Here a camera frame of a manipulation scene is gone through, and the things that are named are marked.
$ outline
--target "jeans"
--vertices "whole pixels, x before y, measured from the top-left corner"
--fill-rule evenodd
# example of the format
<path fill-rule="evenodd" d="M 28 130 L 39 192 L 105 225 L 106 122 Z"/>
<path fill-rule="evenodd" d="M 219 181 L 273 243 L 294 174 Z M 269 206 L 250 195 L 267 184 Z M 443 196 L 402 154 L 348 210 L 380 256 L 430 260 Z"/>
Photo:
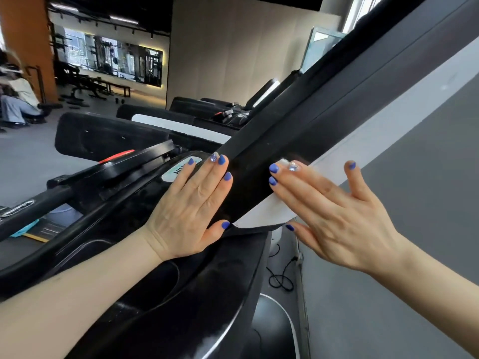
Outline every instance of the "jeans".
<path fill-rule="evenodd" d="M 29 114 L 31 116 L 38 116 L 42 113 L 41 110 L 30 106 L 27 102 L 21 99 L 2 95 L 1 100 L 1 112 L 4 121 L 8 122 L 20 122 L 25 123 L 22 113 Z"/>

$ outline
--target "yellow strip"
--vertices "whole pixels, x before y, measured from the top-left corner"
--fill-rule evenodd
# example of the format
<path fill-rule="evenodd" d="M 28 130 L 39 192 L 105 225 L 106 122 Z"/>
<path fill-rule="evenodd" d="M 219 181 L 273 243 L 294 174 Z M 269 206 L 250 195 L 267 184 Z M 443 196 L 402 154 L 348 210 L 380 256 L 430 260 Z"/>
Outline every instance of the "yellow strip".
<path fill-rule="evenodd" d="M 23 235 L 24 235 L 25 237 L 27 237 L 27 238 L 32 238 L 32 239 L 34 239 L 34 240 L 36 240 L 36 241 L 41 241 L 41 242 L 43 242 L 43 243 L 47 243 L 47 242 L 48 242 L 48 239 L 45 239 L 45 238 L 42 238 L 42 237 L 38 237 L 38 236 L 33 235 L 33 234 L 24 233 Z"/>

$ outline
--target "finger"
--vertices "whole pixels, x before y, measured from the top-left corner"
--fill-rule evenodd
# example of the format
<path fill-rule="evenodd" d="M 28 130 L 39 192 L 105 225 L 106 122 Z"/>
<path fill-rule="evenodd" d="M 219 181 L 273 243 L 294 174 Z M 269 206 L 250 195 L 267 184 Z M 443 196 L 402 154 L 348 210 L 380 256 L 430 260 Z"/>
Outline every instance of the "finger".
<path fill-rule="evenodd" d="M 292 221 L 286 225 L 286 228 L 291 230 L 296 235 L 296 237 L 298 237 L 300 241 L 302 241 L 306 246 L 311 248 L 322 259 L 327 260 L 326 255 L 321 249 L 321 246 L 318 240 L 316 239 L 311 229 L 309 229 L 309 227 L 305 226 L 304 224 L 298 223 L 296 221 Z"/>
<path fill-rule="evenodd" d="M 283 184 L 279 182 L 274 182 L 270 178 L 270 187 L 273 192 L 284 201 L 284 204 L 288 206 L 289 209 L 294 211 L 302 220 L 306 222 L 308 225 L 314 224 L 314 222 L 320 218 L 330 218 L 332 216 L 330 208 L 326 205 L 322 205 L 321 203 L 328 201 L 325 197 L 322 197 L 318 204 L 316 205 L 317 208 L 312 210 L 307 205 L 305 205 L 302 201 L 300 201 L 292 192 L 290 192 Z"/>
<path fill-rule="evenodd" d="M 270 172 L 273 175 L 269 179 L 270 185 L 274 186 L 274 183 L 278 181 L 290 193 L 292 193 L 296 199 L 307 205 L 312 211 L 322 216 L 331 217 L 335 211 L 338 211 L 341 208 L 339 205 L 325 197 L 317 189 L 309 185 L 308 182 L 302 180 L 296 172 L 291 172 L 285 167 L 278 167 L 275 169 L 273 166 L 277 167 L 278 165 L 273 164 L 270 166 Z"/>
<path fill-rule="evenodd" d="M 199 218 L 205 221 L 210 221 L 213 215 L 218 211 L 219 207 L 226 198 L 226 195 L 231 190 L 233 185 L 233 175 L 230 172 L 227 172 L 223 179 L 216 186 L 215 191 L 210 195 L 210 197 L 201 205 L 201 208 L 198 210 L 197 215 Z"/>
<path fill-rule="evenodd" d="M 223 179 L 228 168 L 228 158 L 224 155 L 219 156 L 217 163 L 210 170 L 209 174 L 198 185 L 191 194 L 190 203 L 194 206 L 201 206 L 207 201 L 213 191 L 217 188 L 219 182 Z"/>
<path fill-rule="evenodd" d="M 185 184 L 182 194 L 185 198 L 189 198 L 200 186 L 201 182 L 208 176 L 214 166 L 218 165 L 219 155 L 217 152 L 212 153 L 210 157 L 203 163 L 198 171 Z"/>
<path fill-rule="evenodd" d="M 376 198 L 376 195 L 374 195 L 371 189 L 369 189 L 368 185 L 362 178 L 361 169 L 356 166 L 356 162 L 347 161 L 344 164 L 344 172 L 348 177 L 349 188 L 352 196 L 364 201 L 372 201 Z"/>
<path fill-rule="evenodd" d="M 195 169 L 195 166 L 196 163 L 192 158 L 190 158 L 187 163 L 183 165 L 180 173 L 171 183 L 170 188 L 168 189 L 168 192 L 170 192 L 170 194 L 176 194 L 183 188 L 184 184 L 186 184 L 186 181 L 188 181 L 188 178 Z"/>
<path fill-rule="evenodd" d="M 272 164 L 270 165 L 270 172 L 274 177 L 282 174 L 295 175 L 337 205 L 344 207 L 350 199 L 346 192 L 331 180 L 299 161 L 291 161 L 287 165 L 283 162 Z"/>
<path fill-rule="evenodd" d="M 230 223 L 227 220 L 220 220 L 220 221 L 217 221 L 216 223 L 213 223 L 211 227 L 206 229 L 205 233 L 201 237 L 201 240 L 200 240 L 201 250 L 205 249 L 209 245 L 218 241 L 223 235 L 225 229 L 228 228 L 229 226 L 230 226 Z"/>

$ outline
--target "glass panel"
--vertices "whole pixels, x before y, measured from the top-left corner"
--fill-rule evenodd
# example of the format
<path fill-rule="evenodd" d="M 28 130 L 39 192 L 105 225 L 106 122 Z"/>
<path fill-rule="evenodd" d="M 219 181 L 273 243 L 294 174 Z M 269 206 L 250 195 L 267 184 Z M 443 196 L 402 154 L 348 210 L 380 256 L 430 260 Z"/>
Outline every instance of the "glass panel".
<path fill-rule="evenodd" d="M 301 72 L 307 71 L 313 64 L 332 49 L 346 34 L 315 26 L 311 30 L 309 42 L 301 63 Z"/>

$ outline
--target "orange pillar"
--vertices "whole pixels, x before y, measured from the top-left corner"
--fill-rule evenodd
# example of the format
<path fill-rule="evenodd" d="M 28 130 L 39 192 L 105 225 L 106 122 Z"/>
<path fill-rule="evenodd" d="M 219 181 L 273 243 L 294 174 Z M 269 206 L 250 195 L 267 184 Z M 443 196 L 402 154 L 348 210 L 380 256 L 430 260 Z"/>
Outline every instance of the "orange pillar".
<path fill-rule="evenodd" d="M 29 78 L 26 66 L 41 68 L 46 99 L 57 102 L 45 0 L 0 0 L 0 25 L 7 49 L 20 59 L 24 77 L 33 84 L 38 99 L 40 89 L 36 72 L 31 70 Z M 11 54 L 8 57 L 11 63 L 19 64 Z"/>

